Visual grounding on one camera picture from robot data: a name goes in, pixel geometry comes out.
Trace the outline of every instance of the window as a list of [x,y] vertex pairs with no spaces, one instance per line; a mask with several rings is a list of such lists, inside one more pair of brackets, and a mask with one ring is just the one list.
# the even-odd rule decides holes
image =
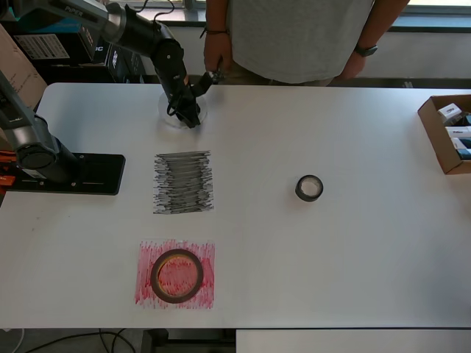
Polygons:
[[[111,0],[118,2],[120,4],[128,4],[136,9],[141,8],[144,5],[145,0]],[[177,9],[201,9],[205,8],[206,0],[171,0],[171,2],[175,5]],[[147,9],[155,9],[155,8],[167,8],[171,7],[169,0],[148,0],[146,8]]]
[[[122,4],[129,4],[136,8],[142,7],[144,0],[111,0]],[[188,10],[204,9],[206,0],[171,0],[176,8]],[[147,8],[170,7],[169,0],[149,0]],[[432,14],[471,14],[471,0],[410,0],[406,9],[407,13],[432,13]]]
[[471,14],[471,0],[411,0],[407,13]]

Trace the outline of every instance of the black tape roll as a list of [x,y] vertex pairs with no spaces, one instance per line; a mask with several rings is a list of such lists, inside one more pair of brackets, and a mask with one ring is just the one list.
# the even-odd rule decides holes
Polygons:
[[[317,186],[317,192],[313,194],[309,194],[303,191],[302,185],[305,182],[314,183]],[[296,195],[303,201],[312,202],[312,201],[316,201],[322,195],[322,192],[324,191],[324,185],[322,184],[321,179],[319,179],[317,176],[305,175],[299,180],[299,182],[297,182],[295,191],[296,191]]]
[[[194,263],[196,266],[196,283],[193,286],[193,288],[183,294],[182,296],[170,296],[166,292],[163,291],[161,286],[159,285],[159,272],[162,269],[162,267],[171,259],[175,257],[186,257],[191,262]],[[201,261],[199,261],[198,257],[196,257],[195,254],[192,252],[189,252],[188,250],[184,249],[173,249],[173,250],[168,250],[167,252],[164,252],[157,261],[155,261],[154,265],[152,266],[152,272],[150,274],[150,284],[152,286],[152,290],[154,291],[155,295],[162,299],[163,301],[171,304],[178,304],[178,303],[183,303],[186,302],[187,300],[190,300],[193,298],[196,293],[198,293],[198,290],[201,288],[201,284],[203,283],[203,266],[201,264]]]

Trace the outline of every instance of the red scribbles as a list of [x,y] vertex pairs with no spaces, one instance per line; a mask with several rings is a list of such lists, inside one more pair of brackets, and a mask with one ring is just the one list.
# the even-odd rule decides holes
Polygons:
[[[203,282],[198,293],[180,304],[169,304],[159,299],[150,284],[150,274],[154,262],[164,252],[172,249],[185,249],[195,254],[203,266]],[[145,240],[141,242],[138,263],[138,278],[134,300],[144,307],[210,309],[214,303],[214,243],[193,243],[178,240]],[[169,261],[160,270],[159,283],[171,295],[187,293],[196,281],[194,264],[182,257]]]

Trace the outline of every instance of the black mounting plate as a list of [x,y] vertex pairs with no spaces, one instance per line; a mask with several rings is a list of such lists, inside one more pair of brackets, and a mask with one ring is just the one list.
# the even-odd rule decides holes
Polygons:
[[116,195],[119,192],[126,159],[120,154],[73,153],[81,165],[80,175],[68,184],[36,179],[24,173],[17,176],[8,191],[29,193],[84,193]]

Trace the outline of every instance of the brown tape roll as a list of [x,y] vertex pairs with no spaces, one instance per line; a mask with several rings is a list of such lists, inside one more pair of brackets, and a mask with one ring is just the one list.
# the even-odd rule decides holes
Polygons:
[[[190,260],[195,265],[196,281],[194,283],[194,286],[188,292],[183,293],[182,295],[171,295],[164,291],[162,285],[160,284],[159,277],[164,265],[167,264],[168,261],[173,260],[177,257],[184,257],[185,259]],[[198,290],[201,288],[201,284],[203,283],[203,266],[201,264],[201,261],[199,261],[198,257],[196,257],[195,254],[188,250],[169,250],[159,256],[157,261],[155,261],[154,265],[152,266],[150,282],[152,289],[158,298],[171,304],[183,303],[193,298],[196,293],[198,293]]]

